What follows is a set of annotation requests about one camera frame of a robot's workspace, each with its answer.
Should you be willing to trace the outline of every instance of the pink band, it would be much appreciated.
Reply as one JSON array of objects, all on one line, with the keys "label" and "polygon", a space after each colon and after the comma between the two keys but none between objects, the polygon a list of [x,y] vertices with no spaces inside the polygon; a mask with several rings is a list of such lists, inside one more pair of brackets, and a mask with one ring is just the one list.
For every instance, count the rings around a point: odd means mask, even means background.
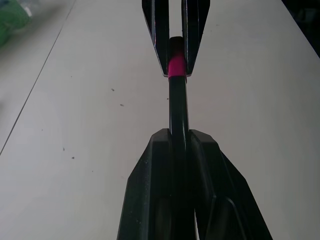
[{"label": "pink band", "polygon": [[178,53],[173,56],[168,65],[168,77],[185,76],[186,75],[186,61],[184,54]]}]

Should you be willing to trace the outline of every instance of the clamp jaw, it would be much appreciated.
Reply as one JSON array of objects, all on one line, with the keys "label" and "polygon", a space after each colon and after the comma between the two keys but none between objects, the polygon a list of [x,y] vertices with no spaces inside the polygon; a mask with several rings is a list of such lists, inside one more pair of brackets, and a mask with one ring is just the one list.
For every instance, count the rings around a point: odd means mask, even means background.
[{"label": "clamp jaw", "polygon": [[[204,32],[210,0],[182,0],[182,37],[186,63],[186,76],[191,76],[202,34]],[[169,1],[142,0],[142,10],[163,76],[168,76],[170,61]]]}]

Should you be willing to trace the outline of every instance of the white table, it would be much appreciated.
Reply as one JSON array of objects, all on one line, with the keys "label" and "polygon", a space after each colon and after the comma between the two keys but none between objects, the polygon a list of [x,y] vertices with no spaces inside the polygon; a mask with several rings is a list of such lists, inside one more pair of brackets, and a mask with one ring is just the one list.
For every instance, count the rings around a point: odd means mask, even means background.
[{"label": "white table", "polygon": [[32,24],[0,48],[0,152],[73,3],[74,0],[41,0]]},{"label": "white table", "polygon": [[[187,88],[273,239],[318,239],[320,60],[282,2],[211,1]],[[116,239],[168,94],[141,1],[77,0],[0,156],[0,238]]]}]

